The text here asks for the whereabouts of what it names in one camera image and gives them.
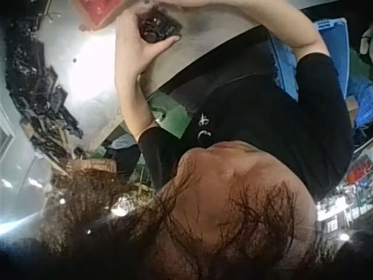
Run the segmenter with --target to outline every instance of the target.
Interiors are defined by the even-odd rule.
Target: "dark curly hair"
[[[135,185],[101,171],[58,180],[66,204],[58,195],[50,199],[38,225],[44,257],[27,270],[26,279],[309,279],[322,275],[332,259],[333,251],[316,234],[296,264],[281,265],[294,241],[296,211],[286,185],[273,188],[261,209],[250,207],[243,194],[232,201],[242,219],[220,225],[221,242],[207,252],[171,213],[187,179],[176,192],[156,196],[121,218],[109,208]],[[185,258],[183,267],[170,263],[172,258],[159,259],[164,249],[157,240],[164,234]]]

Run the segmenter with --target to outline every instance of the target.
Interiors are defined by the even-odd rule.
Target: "bright light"
[[[111,208],[111,213],[118,217],[124,217],[134,209],[135,206],[133,203],[126,197],[122,197],[119,199],[115,207]]]
[[[30,185],[33,185],[33,186],[35,186],[37,188],[42,188],[43,187],[42,184],[40,184],[38,181],[36,181],[34,179],[31,179],[31,178],[29,178],[29,183],[30,183]]]
[[[103,92],[113,92],[115,36],[91,36],[77,54],[77,63],[69,72],[73,102],[91,100]]]
[[[1,181],[6,188],[13,188],[13,185],[9,181],[6,181],[4,179],[1,179]]]
[[[25,217],[21,220],[17,220],[15,222],[0,224],[0,235],[3,235],[5,233],[10,232],[11,230],[15,229],[16,227],[20,226],[21,224],[23,224],[23,223],[29,221],[30,219],[34,218],[36,215],[37,215],[37,213],[32,214],[28,217]]]
[[[339,236],[339,239],[341,241],[349,241],[350,240],[350,236],[348,234],[345,234],[345,233],[342,233],[340,236]]]
[[[127,211],[126,209],[122,209],[122,208],[113,208],[111,210],[111,213],[113,213],[115,216],[118,216],[118,217],[124,217],[125,215],[128,214],[129,211]]]

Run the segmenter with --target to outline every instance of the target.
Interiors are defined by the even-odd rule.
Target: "desk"
[[[335,0],[289,0],[299,9]],[[78,29],[81,18],[69,1],[53,0],[53,21],[45,18],[38,39],[45,43],[45,61],[59,75],[58,83],[69,93],[66,107],[79,121],[83,139],[69,137],[73,149],[94,151],[122,123],[114,86],[115,30]],[[179,71],[233,37],[258,24],[234,8],[208,6],[195,13],[170,12],[183,25],[182,40],[160,56],[144,81],[149,98]]]

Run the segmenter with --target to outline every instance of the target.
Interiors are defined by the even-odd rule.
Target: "white logo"
[[[210,120],[202,113],[199,119],[198,125],[202,127],[204,125],[208,125],[209,123],[210,123]]]
[[[202,135],[207,135],[207,136],[211,136],[211,132],[207,131],[207,130],[202,130],[198,133],[198,139],[202,136]]]

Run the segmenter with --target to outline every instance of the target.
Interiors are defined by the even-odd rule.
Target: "circuit board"
[[[140,35],[151,44],[180,35],[181,28],[180,23],[157,8],[153,8],[139,18]]]

